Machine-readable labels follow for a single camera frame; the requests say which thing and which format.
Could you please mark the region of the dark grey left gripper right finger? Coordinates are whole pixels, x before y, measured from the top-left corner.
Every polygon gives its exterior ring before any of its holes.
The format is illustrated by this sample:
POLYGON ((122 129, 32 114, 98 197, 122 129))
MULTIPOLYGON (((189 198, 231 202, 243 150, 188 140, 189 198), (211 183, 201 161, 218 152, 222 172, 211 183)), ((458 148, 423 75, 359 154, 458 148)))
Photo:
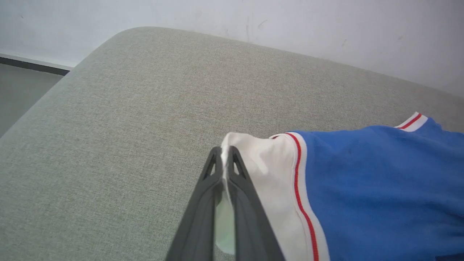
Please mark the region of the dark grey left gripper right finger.
POLYGON ((234 210, 236 261, 285 261, 264 207, 236 147, 227 159, 227 189, 234 210))

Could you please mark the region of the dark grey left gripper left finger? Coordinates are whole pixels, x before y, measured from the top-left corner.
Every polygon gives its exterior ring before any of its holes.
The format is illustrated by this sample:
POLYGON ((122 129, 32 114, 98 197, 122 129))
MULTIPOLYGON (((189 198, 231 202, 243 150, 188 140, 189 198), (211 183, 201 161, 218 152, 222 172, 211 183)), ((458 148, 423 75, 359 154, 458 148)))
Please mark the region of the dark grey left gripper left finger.
POLYGON ((215 210, 223 190, 220 154, 220 147, 211 149, 166 261, 214 261, 215 210))

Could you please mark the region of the blue and white garment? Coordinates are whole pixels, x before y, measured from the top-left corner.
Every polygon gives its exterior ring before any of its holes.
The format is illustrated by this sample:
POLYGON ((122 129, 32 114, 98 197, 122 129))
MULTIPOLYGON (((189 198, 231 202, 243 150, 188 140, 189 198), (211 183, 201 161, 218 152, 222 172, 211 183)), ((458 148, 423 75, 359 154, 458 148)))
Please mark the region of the blue and white garment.
POLYGON ((286 261, 464 261, 464 133, 396 127, 228 133, 286 261))

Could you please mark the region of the white and dark baseboard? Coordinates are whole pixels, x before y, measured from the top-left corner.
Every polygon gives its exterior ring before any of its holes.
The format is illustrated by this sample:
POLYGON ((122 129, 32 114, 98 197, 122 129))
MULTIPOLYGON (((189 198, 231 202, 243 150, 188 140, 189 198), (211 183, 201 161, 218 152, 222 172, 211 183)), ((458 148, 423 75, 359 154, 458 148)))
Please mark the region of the white and dark baseboard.
POLYGON ((7 55, 3 53, 0 53, 0 64, 34 70, 38 72, 51 73, 60 76, 65 76, 74 69, 73 67, 69 66, 37 61, 34 59, 18 57, 15 55, 7 55))

